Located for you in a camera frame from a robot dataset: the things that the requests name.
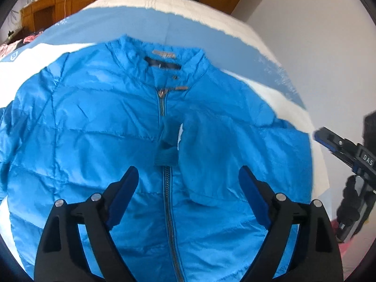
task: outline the puffer jacket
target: puffer jacket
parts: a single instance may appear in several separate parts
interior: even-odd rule
[[[131,165],[140,182],[111,235],[140,282],[241,279],[266,236],[238,183],[243,165],[275,192],[311,199],[308,135],[200,49],[124,36],[66,53],[20,87],[0,120],[0,199],[31,276],[54,201],[82,202]]]

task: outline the bed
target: bed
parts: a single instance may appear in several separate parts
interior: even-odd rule
[[[97,0],[47,29],[0,61],[0,107],[14,98],[33,74],[65,52],[123,34],[146,42],[205,50],[213,65],[244,81],[274,110],[311,136],[312,199],[331,215],[329,181],[314,126],[298,92],[275,56],[246,24],[191,0]],[[0,233],[21,264],[13,241],[6,198],[0,205]]]

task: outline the silver screw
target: silver screw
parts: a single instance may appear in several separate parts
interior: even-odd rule
[[[276,198],[279,200],[279,201],[285,201],[286,200],[286,195],[285,194],[282,194],[282,193],[278,193],[276,195]]]
[[[317,208],[320,208],[320,207],[323,205],[323,203],[322,203],[321,201],[319,201],[318,199],[315,199],[315,200],[313,201],[313,204],[314,204],[315,207],[317,207]]]
[[[58,208],[61,207],[63,204],[64,204],[64,200],[62,199],[58,199],[57,201],[55,201],[55,206]]]
[[[102,195],[100,195],[99,193],[94,193],[92,196],[91,196],[91,200],[92,201],[98,201],[102,198]]]

